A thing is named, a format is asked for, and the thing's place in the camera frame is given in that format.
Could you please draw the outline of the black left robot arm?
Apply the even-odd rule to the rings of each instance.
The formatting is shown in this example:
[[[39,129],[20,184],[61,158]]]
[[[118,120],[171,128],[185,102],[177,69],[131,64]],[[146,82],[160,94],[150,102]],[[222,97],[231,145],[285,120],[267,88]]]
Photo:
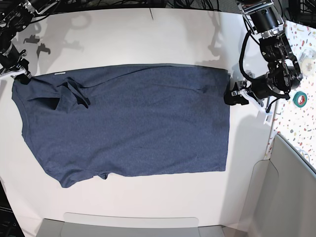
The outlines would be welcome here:
[[[224,102],[230,106],[247,105],[254,99],[256,105],[261,105],[263,99],[271,96],[289,100],[290,91],[300,85],[303,75],[285,34],[282,16],[271,0],[238,0],[237,5],[249,27],[238,61],[244,79],[235,82],[233,88],[226,88]],[[260,35],[258,45],[269,69],[257,78],[252,78],[243,67],[248,39],[254,35]]]

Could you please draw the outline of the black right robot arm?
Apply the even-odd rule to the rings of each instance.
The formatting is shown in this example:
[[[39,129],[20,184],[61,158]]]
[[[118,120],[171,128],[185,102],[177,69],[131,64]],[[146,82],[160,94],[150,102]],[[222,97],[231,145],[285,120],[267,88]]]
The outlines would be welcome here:
[[[11,3],[0,16],[0,78],[12,77],[21,84],[32,79],[29,61],[24,57],[26,50],[18,51],[12,39],[18,32],[36,23],[32,19],[53,9],[43,19],[50,16],[61,3],[60,0],[17,0]]]

